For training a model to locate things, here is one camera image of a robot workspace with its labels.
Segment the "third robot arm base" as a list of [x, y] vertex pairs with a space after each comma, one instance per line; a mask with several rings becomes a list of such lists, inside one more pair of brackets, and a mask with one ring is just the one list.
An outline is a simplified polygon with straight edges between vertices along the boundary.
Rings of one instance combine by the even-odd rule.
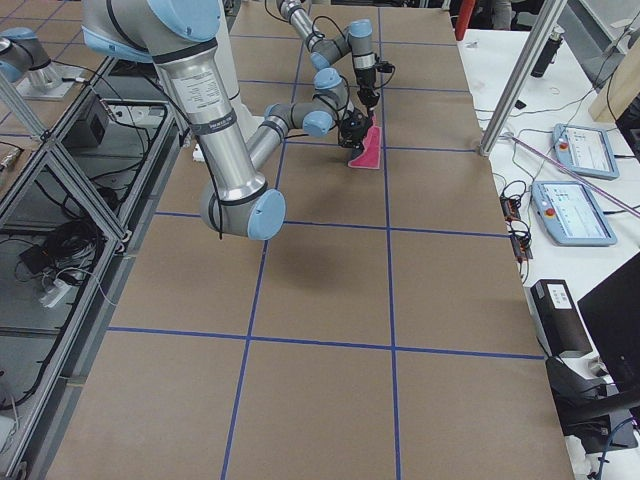
[[61, 100], [72, 86], [63, 80], [38, 36], [27, 27], [1, 32], [1, 73], [30, 100]]

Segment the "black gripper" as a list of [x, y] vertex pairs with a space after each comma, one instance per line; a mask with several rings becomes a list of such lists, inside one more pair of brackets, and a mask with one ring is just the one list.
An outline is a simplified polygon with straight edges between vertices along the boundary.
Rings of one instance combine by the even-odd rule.
[[367, 107], [368, 116], [373, 118], [380, 98], [380, 95], [376, 92], [375, 88], [377, 79], [376, 68], [355, 68], [354, 74], [358, 86], [358, 98], [362, 105]]
[[371, 127], [371, 118], [360, 110], [348, 112], [338, 124], [338, 145], [342, 148], [354, 148], [353, 155], [364, 151], [363, 141]]

